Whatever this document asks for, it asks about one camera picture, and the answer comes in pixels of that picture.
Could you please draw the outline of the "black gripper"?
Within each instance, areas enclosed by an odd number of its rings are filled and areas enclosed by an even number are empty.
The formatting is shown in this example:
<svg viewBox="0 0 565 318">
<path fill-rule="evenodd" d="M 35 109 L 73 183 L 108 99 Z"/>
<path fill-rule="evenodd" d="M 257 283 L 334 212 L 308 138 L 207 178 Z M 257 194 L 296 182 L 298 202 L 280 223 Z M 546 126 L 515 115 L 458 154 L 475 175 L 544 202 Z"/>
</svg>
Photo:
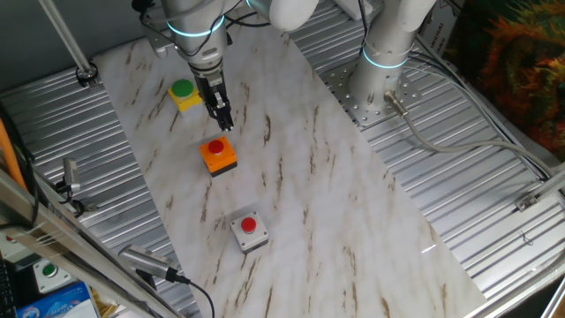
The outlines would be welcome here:
<svg viewBox="0 0 565 318">
<path fill-rule="evenodd" d="M 234 126 L 230 101 L 225 87 L 222 61 L 190 64 L 198 90 L 206 104 L 208 115 L 215 119 L 223 132 Z"/>
</svg>

